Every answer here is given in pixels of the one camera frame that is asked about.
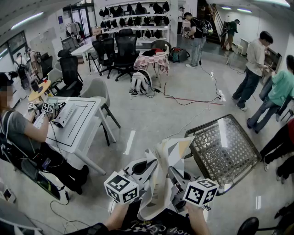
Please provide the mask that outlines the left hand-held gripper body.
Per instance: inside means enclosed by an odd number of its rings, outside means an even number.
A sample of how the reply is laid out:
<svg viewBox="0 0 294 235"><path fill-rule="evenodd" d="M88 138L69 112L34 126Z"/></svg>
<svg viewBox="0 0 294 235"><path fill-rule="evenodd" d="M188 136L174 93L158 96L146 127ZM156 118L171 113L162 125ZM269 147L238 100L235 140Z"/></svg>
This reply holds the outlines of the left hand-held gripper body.
<svg viewBox="0 0 294 235"><path fill-rule="evenodd" d="M124 169L114 171L104 182L106 194L118 204L128 204L142 197L144 190Z"/></svg>

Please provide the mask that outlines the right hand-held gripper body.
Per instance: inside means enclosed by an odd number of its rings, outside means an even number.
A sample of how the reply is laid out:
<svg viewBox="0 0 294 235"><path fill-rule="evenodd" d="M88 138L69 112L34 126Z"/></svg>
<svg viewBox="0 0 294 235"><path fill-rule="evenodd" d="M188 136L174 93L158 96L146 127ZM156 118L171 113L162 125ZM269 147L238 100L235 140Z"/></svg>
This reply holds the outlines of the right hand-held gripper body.
<svg viewBox="0 0 294 235"><path fill-rule="evenodd" d="M176 193L172 196L172 205L177 213L184 211L186 203L202 207L211 202L219 188L219 185L210 179L186 181L175 185Z"/></svg>

